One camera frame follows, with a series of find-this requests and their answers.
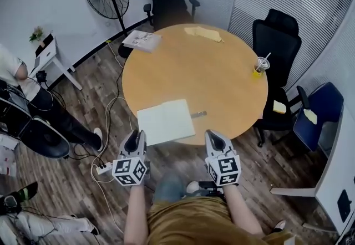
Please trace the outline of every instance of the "wooden floor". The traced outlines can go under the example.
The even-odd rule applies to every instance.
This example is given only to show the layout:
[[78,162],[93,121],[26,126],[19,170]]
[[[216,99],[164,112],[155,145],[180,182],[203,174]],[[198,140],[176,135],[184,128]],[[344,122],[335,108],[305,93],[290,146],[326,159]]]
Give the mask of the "wooden floor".
[[[115,52],[118,48],[117,42],[118,40],[111,44]],[[105,130],[105,107],[117,94],[115,82],[120,72],[121,67],[106,46],[77,67],[76,73],[73,74],[84,87],[82,91],[67,79],[60,82],[56,89],[62,94],[68,111],[79,121],[91,130],[97,126]],[[119,89],[120,96],[124,96],[121,80]],[[138,127],[134,116],[131,122],[133,128]],[[129,108],[124,100],[119,99],[111,111],[109,147],[103,155],[105,162],[116,158],[118,146],[129,131]],[[334,243],[335,234],[302,228],[306,219],[315,224],[329,225],[325,213],[313,199],[290,199],[274,196],[269,192],[272,186],[315,186],[326,163],[322,155],[315,153],[288,161],[292,150],[297,152],[301,146],[293,141],[286,141],[274,147],[268,141],[263,148],[259,148],[253,129],[235,138],[233,144],[242,163],[239,189],[266,233],[279,220],[285,219],[287,228],[301,236],[306,244]],[[177,171],[186,182],[210,180],[204,168],[205,156],[203,147],[191,147],[175,142],[148,147],[151,180],[147,182],[150,188],[146,188],[147,204],[152,198],[151,189],[155,188],[157,181],[167,170]],[[46,159],[21,145],[17,150],[18,176],[9,186],[14,190],[38,181],[38,194],[28,205],[51,216],[72,213],[87,216],[101,231],[101,236],[98,237],[100,244],[121,244],[123,235],[113,223],[101,189],[91,178],[91,161],[91,157],[80,161]],[[100,179],[109,180],[110,177],[103,176]],[[123,230],[129,198],[128,189],[116,182],[102,184],[102,188],[116,223]],[[40,243],[97,244],[89,233],[63,237],[48,236]]]

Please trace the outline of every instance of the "brown t-shirt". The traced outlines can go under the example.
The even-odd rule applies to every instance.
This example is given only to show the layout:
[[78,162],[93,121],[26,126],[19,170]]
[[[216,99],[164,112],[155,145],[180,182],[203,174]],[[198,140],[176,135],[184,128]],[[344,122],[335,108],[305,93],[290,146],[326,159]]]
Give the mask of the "brown t-shirt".
[[176,203],[154,204],[148,213],[148,243],[157,244],[243,244],[300,245],[291,233],[282,231],[259,239],[236,227],[227,204],[220,198],[185,198]]

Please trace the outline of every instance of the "table leg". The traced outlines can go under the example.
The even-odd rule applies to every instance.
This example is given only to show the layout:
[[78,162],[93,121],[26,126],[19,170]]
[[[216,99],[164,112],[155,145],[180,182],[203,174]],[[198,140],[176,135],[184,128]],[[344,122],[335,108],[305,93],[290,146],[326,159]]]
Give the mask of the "table leg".
[[312,230],[317,230],[317,231],[337,233],[337,231],[333,227],[322,227],[322,226],[312,225],[307,222],[302,224],[302,227],[312,229]]
[[69,74],[69,72],[65,69],[65,67],[62,65],[62,63],[57,59],[57,57],[53,58],[53,63],[60,69],[60,71],[79,89],[82,90],[83,87],[77,82],[74,77]]
[[316,188],[272,188],[270,192],[274,195],[294,196],[294,197],[315,197]]

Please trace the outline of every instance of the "power strip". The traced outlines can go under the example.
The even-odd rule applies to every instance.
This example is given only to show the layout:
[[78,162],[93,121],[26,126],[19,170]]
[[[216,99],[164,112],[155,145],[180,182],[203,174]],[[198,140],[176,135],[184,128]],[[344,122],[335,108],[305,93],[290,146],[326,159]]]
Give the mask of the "power strip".
[[97,167],[96,168],[96,172],[98,173],[98,175],[101,175],[101,174],[106,173],[106,172],[111,171],[111,170],[112,170],[112,163],[111,162],[107,162],[103,166],[103,168],[101,168],[101,167]]

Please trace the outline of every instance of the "tabletop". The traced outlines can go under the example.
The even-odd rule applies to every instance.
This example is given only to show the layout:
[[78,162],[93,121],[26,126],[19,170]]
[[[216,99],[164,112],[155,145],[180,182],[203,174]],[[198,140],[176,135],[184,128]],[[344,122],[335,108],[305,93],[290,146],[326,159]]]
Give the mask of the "tabletop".
[[178,140],[204,145],[207,129],[233,139],[261,116],[267,99],[267,78],[252,75],[257,62],[253,50],[237,36],[217,30],[223,42],[186,34],[180,24],[154,34],[162,40],[152,53],[133,50],[123,71],[124,96],[132,113],[163,102],[186,99],[196,135]]
[[[331,154],[316,187],[316,199],[329,215],[339,234],[342,234],[351,219],[351,213],[355,210],[354,134],[355,119],[344,105]],[[343,190],[347,191],[349,200],[352,201],[351,211],[345,222],[340,217],[337,205]]]
[[35,62],[33,62],[33,66],[32,66],[33,70],[31,70],[31,73],[29,75],[30,78],[34,78],[37,72],[43,69],[45,65],[47,65],[54,58],[56,54],[57,54],[57,45],[55,39],[53,39],[52,42],[50,42],[49,45],[44,48],[44,50],[40,53],[40,55],[38,55],[37,58],[39,58],[39,65],[35,69],[33,69]]

